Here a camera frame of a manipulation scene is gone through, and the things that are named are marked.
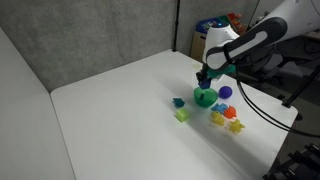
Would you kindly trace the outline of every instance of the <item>blue toy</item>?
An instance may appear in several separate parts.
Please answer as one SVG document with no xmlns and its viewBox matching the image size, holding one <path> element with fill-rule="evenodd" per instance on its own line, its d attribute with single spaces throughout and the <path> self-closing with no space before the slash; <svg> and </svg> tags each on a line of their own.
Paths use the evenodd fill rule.
<svg viewBox="0 0 320 180">
<path fill-rule="evenodd" d="M 232 89 L 229 86 L 223 86 L 219 90 L 219 97 L 222 99 L 227 99 L 232 95 Z"/>
<path fill-rule="evenodd" d="M 181 98 L 173 98 L 172 103 L 176 108 L 182 108 L 185 104 Z"/>
<path fill-rule="evenodd" d="M 212 111 L 218 111 L 220 114 L 224 114 L 224 111 L 228 109 L 228 105 L 222 103 L 219 105 L 218 103 L 211 108 Z"/>
</svg>

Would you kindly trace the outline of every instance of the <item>yellow toy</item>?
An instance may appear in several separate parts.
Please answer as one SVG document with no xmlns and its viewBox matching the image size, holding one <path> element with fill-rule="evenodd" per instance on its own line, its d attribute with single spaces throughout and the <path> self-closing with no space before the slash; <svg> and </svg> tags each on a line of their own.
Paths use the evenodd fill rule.
<svg viewBox="0 0 320 180">
<path fill-rule="evenodd" d="M 221 114 L 218 111 L 213 111 L 211 113 L 211 122 L 218 124 L 220 126 L 223 126 L 224 118 L 221 116 Z"/>
<path fill-rule="evenodd" d="M 236 119 L 234 122 L 230 123 L 230 131 L 233 133 L 239 133 L 242 128 L 245 128 L 243 124 L 240 123 L 239 119 Z"/>
</svg>

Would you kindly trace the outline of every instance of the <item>green toy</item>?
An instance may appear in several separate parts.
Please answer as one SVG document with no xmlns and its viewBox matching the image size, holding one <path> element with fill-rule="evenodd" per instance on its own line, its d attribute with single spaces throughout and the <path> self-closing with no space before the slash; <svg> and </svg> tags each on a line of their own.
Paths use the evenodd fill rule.
<svg viewBox="0 0 320 180">
<path fill-rule="evenodd" d="M 180 108 L 176 112 L 176 118 L 180 122 L 184 122 L 190 118 L 190 113 L 185 108 Z"/>
<path fill-rule="evenodd" d="M 218 76 L 221 76 L 222 74 L 228 74 L 236 71 L 236 66 L 235 65 L 230 65 L 227 68 L 225 68 L 223 71 L 214 71 L 213 69 L 208 69 L 207 75 L 211 78 L 214 79 Z"/>
<path fill-rule="evenodd" d="M 201 89 L 197 87 L 194 90 L 194 99 L 199 106 L 207 108 L 216 102 L 218 93 L 211 88 Z"/>
</svg>

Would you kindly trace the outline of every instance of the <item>gray wall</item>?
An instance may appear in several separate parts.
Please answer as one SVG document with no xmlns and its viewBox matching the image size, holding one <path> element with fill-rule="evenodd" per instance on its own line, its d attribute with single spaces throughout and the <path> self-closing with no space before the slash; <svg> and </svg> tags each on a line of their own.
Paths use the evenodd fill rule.
<svg viewBox="0 0 320 180">
<path fill-rule="evenodd" d="M 250 0 L 184 0 L 178 50 L 195 23 L 243 12 Z M 171 48 L 176 0 L 0 1 L 0 26 L 45 87 L 90 77 Z"/>
</svg>

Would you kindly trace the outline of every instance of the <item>white wall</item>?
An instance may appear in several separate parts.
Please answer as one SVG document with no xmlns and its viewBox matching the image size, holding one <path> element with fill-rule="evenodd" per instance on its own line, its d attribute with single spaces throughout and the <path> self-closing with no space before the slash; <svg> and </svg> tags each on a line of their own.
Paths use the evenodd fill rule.
<svg viewBox="0 0 320 180">
<path fill-rule="evenodd" d="M 73 180 L 50 96 L 0 28 L 0 180 Z"/>
<path fill-rule="evenodd" d="M 283 1 L 284 0 L 260 0 L 255 13 L 253 14 L 253 19 L 251 20 L 250 25 L 256 22 L 257 17 L 263 16 L 266 11 L 271 12 Z"/>
</svg>

